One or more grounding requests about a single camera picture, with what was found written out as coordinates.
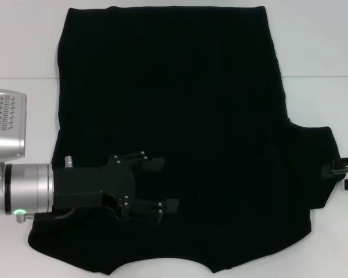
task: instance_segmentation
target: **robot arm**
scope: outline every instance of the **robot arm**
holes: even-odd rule
[[[54,219],[52,209],[107,206],[120,220],[159,223],[164,214],[176,212],[179,201],[140,200],[135,196],[132,167],[163,169],[164,159],[149,159],[145,153],[112,155],[103,167],[66,167],[51,164],[5,164],[23,158],[26,135],[26,95],[0,90],[0,214]]]
[[[348,158],[335,159],[329,166],[326,166],[331,175],[345,175],[348,173]],[[344,180],[344,189],[348,191],[348,179]]]

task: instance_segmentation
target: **white background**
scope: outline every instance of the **white background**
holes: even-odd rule
[[[348,156],[348,0],[0,0],[0,88],[28,98],[21,163],[49,163],[52,157],[58,129],[56,48],[67,9],[167,5],[264,5],[290,118],[302,126],[332,127],[340,154]],[[311,218],[313,232],[299,243],[231,270],[212,274],[195,262],[156,259],[122,266],[112,277],[348,278],[348,192],[342,182]],[[14,217],[0,217],[0,277],[105,277],[32,250],[30,230],[31,221],[19,225]]]

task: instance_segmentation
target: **metal cylinder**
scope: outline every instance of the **metal cylinder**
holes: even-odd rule
[[[65,168],[72,168],[72,167],[73,167],[72,156],[67,155],[67,156],[64,158],[64,162],[65,162]]]
[[[53,177],[48,164],[14,164],[10,199],[12,213],[19,209],[27,214],[52,211]]]
[[[54,189],[51,164],[13,164],[11,174],[10,171],[6,173],[6,168],[3,165],[0,177],[1,214],[5,213],[5,202],[8,200],[10,213],[17,210],[26,214],[52,211]]]
[[[26,221],[26,214],[23,212],[17,213],[16,218],[17,218],[17,222],[22,224]]]

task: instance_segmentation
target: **green led light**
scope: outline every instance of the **green led light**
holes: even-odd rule
[[[17,214],[26,214],[26,211],[25,210],[15,210],[14,214],[15,215],[17,215]]]

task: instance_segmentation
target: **black fabric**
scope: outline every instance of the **black fabric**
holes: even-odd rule
[[[35,221],[46,255],[106,274],[162,257],[229,269],[305,237],[338,181],[321,179],[339,157],[330,128],[288,119],[264,7],[70,9],[58,65],[53,167],[144,150],[165,171],[140,173],[138,197],[181,204],[160,226],[104,208]]]

